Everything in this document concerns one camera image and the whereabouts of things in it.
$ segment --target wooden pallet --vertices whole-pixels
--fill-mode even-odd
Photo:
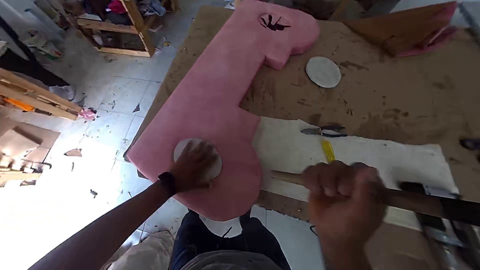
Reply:
[[[55,116],[76,120],[82,107],[0,68],[0,95]]]
[[[107,53],[116,53],[116,54],[126,54],[134,56],[144,56],[151,57],[155,53],[155,46],[149,36],[148,28],[153,23],[153,17],[147,17],[144,21],[142,15],[138,11],[137,3],[135,0],[120,0],[123,4],[123,7],[127,11],[130,20],[133,25],[115,25],[108,22],[88,20],[88,19],[77,19],[77,24],[81,28],[86,29],[97,29],[105,30],[119,33],[135,34],[138,35],[142,41],[145,50],[134,50],[134,49],[120,49],[120,48],[110,48],[97,46],[98,51],[107,52]]]

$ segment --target yellow object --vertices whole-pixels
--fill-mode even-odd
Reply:
[[[14,100],[14,99],[11,99],[11,98],[4,98],[3,100],[12,104],[12,105],[14,105],[14,106],[17,106],[18,108],[21,108],[24,111],[34,111],[35,110],[35,107],[30,106],[30,105],[28,105],[26,103],[23,103],[21,101],[18,101],[18,100]]]
[[[322,145],[325,156],[327,157],[327,162],[332,163],[335,160],[335,154],[333,153],[332,144],[324,139],[321,139],[320,144]]]

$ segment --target dark pants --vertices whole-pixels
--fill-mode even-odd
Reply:
[[[199,254],[215,250],[239,250],[264,254],[283,270],[290,270],[287,259],[275,236],[265,228],[258,218],[240,217],[241,234],[222,238],[213,234],[200,219],[189,211],[181,222],[173,245],[170,261],[172,270],[180,270]]]
[[[45,69],[36,61],[23,59],[12,50],[0,56],[0,68],[23,73],[44,83],[46,86],[68,86],[62,78]]]

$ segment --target wristwatch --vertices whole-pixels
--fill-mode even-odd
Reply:
[[[177,193],[175,187],[175,177],[170,172],[164,172],[158,176],[158,180],[171,194],[172,196]]]

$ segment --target tiled floor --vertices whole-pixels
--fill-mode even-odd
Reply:
[[[53,168],[35,186],[0,189],[0,269],[27,269],[48,251],[102,214],[145,190],[151,183],[138,177],[136,168],[123,160],[152,104],[176,48],[187,35],[192,18],[203,4],[224,6],[222,0],[180,0],[182,11],[167,14],[166,25],[154,40],[172,43],[152,58],[100,54],[70,32],[65,57],[51,62],[50,70],[77,89],[75,101],[97,109],[95,121],[70,121],[18,110],[3,115],[61,132],[46,162]],[[139,105],[140,110],[133,112]],[[81,148],[82,157],[68,157]],[[98,193],[94,197],[90,190]],[[180,226],[186,207],[171,198],[125,242],[134,245],[150,233]],[[292,269],[321,269],[322,259],[309,224],[254,206],[252,215],[278,238]],[[238,220],[214,222],[203,218],[216,234],[241,232]]]

